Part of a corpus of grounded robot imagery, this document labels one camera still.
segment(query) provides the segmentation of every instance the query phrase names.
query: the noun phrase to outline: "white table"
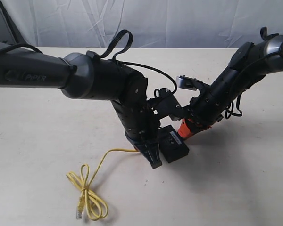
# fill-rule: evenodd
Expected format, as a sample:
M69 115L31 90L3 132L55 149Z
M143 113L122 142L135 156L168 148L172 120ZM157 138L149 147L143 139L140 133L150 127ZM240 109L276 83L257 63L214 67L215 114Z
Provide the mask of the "white table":
M64 57L83 48L42 48ZM103 49L94 50L102 53ZM211 83L234 49L131 49L120 59ZM139 69L154 88L172 84ZM186 105L197 92L178 90ZM92 225L283 226L283 73L242 96L242 118L188 140L187 157L152 170L139 154L112 153L95 179L110 213ZM164 119L164 125L171 121ZM177 129L180 122L173 122ZM110 148L131 148L109 101L57 89L0 89L0 226L75 226L79 192L65 174L94 169Z

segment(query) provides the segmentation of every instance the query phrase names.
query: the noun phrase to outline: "table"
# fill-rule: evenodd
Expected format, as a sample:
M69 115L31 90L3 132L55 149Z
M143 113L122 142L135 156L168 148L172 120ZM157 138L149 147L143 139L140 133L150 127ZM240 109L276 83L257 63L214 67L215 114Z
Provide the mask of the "table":
M84 48L41 48L64 57ZM102 53L103 49L93 49ZM234 49L131 49L119 59L211 83ZM172 83L139 68L154 88ZM197 92L178 90L188 104ZM283 73L243 94L243 117L186 141L187 157L152 170L136 153L111 153L93 188L110 207L77 221L79 192L66 173L95 169L110 148L131 148L109 101L72 100L57 89L0 88L0 226L283 226ZM162 120L178 129L180 122Z

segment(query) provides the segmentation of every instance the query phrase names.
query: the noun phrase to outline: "white backdrop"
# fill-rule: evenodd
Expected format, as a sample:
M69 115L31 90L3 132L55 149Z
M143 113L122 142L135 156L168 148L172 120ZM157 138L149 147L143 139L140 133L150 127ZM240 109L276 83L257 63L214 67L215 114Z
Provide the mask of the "white backdrop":
M120 29L135 48L236 48L283 33L283 0L2 0L24 38L46 47L106 47Z

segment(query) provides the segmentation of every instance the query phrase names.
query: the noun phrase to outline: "white curtain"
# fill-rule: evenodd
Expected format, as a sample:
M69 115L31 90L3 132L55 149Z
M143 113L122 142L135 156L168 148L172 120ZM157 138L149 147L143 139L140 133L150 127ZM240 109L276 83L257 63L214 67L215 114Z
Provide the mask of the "white curtain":
M236 48L283 33L283 0L2 0L23 37L47 47L106 47L121 29L135 48Z

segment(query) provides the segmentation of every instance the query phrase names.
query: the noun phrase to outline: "table surface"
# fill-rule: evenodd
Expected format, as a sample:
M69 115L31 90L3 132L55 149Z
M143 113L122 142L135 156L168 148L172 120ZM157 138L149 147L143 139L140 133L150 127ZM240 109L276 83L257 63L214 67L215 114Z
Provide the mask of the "table surface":
M64 57L84 48L41 48ZM102 53L103 49L94 49ZM119 59L211 83L234 49L131 49ZM139 69L154 88L172 83ZM178 90L188 104L197 92ZM57 89L0 88L0 226L283 226L283 73L241 99L243 117L186 141L187 157L152 170L136 153L111 153L92 186L110 208L98 222L75 219L79 192L66 173L95 169L105 151L131 148L109 101L72 100ZM162 120L178 129L180 122Z

